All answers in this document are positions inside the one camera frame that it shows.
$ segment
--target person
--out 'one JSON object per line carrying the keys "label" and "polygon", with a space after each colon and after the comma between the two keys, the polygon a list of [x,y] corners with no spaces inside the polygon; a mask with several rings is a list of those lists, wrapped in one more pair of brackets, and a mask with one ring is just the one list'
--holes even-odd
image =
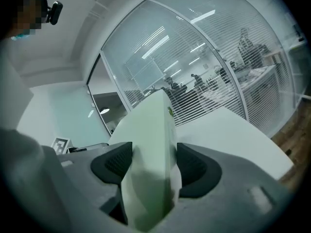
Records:
{"label": "person", "polygon": [[208,85],[208,88],[212,91],[216,91],[218,89],[218,84],[215,79],[208,79],[207,85]]}
{"label": "person", "polygon": [[238,50],[245,66],[250,66],[252,69],[261,68],[263,64],[260,50],[248,38],[248,31],[248,28],[241,29]]}
{"label": "person", "polygon": [[19,39],[34,34],[36,29],[41,29],[48,15],[47,0],[24,0],[18,6],[18,12],[12,19],[12,25],[4,38]]}
{"label": "person", "polygon": [[[231,61],[230,62],[231,68],[233,70],[235,70],[235,62]],[[220,75],[223,82],[227,85],[228,83],[230,83],[230,79],[228,77],[228,74],[226,73],[225,69],[223,67],[220,67],[219,65],[216,65],[214,67],[214,71],[217,75]]]}
{"label": "person", "polygon": [[206,90],[204,82],[203,82],[202,78],[199,75],[191,74],[191,77],[193,77],[195,79],[195,82],[194,82],[194,87],[195,88],[199,88],[201,91],[205,91]]}
{"label": "person", "polygon": [[173,82],[173,79],[171,77],[166,78],[165,82],[167,82],[171,86],[173,93],[175,93],[177,95],[184,94],[187,90],[186,85],[184,85],[184,84],[178,85],[177,83]]}

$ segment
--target white ceiling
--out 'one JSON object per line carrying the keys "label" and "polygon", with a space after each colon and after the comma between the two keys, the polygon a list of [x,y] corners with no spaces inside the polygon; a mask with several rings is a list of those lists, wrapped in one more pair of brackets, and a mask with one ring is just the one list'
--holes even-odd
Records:
{"label": "white ceiling", "polygon": [[[48,0],[52,6],[56,0]],[[40,76],[55,77],[52,72],[61,69],[78,72],[71,75],[68,81],[81,79],[80,56],[84,43],[99,20],[108,13],[113,0],[57,0],[64,7],[56,25],[43,24],[35,35],[18,41],[8,40],[9,59],[22,78],[32,80]],[[41,85],[42,82],[26,81],[28,86]]]}

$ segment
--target white wall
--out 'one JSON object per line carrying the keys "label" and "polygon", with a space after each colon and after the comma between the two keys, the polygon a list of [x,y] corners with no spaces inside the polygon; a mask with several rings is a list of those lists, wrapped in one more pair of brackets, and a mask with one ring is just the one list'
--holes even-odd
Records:
{"label": "white wall", "polygon": [[20,78],[3,49],[1,49],[0,66],[0,127],[16,129],[33,94]]}
{"label": "white wall", "polygon": [[18,71],[28,87],[45,84],[81,81],[79,61],[65,61],[61,57],[51,57],[25,61]]}
{"label": "white wall", "polygon": [[75,147],[107,142],[110,138],[96,111],[88,117],[92,99],[82,82],[57,83],[31,89],[34,94],[17,130],[42,145],[56,136],[71,139]]}
{"label": "white wall", "polygon": [[111,82],[110,79],[92,77],[88,87],[93,95],[117,92],[115,85]]}

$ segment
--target window blinds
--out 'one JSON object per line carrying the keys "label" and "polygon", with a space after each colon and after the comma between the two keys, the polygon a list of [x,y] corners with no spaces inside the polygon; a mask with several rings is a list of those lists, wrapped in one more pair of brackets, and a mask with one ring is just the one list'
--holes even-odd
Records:
{"label": "window blinds", "polygon": [[207,35],[235,71],[249,121],[265,134],[294,110],[289,67],[275,33],[246,0],[153,0]]}
{"label": "window blinds", "polygon": [[103,53],[129,106],[162,89],[177,126],[221,106],[245,118],[233,78],[209,46],[188,22],[145,1],[113,32]]}

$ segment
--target black rubber pad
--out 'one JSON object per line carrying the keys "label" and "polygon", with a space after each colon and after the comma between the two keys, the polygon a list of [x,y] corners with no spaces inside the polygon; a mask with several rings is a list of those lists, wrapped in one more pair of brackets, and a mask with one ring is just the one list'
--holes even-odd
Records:
{"label": "black rubber pad", "polygon": [[183,143],[177,143],[176,158],[182,181],[180,198],[202,197],[218,184],[222,169],[215,160]]}
{"label": "black rubber pad", "polygon": [[121,185],[132,163],[132,142],[96,157],[91,162],[92,172],[103,182]]}

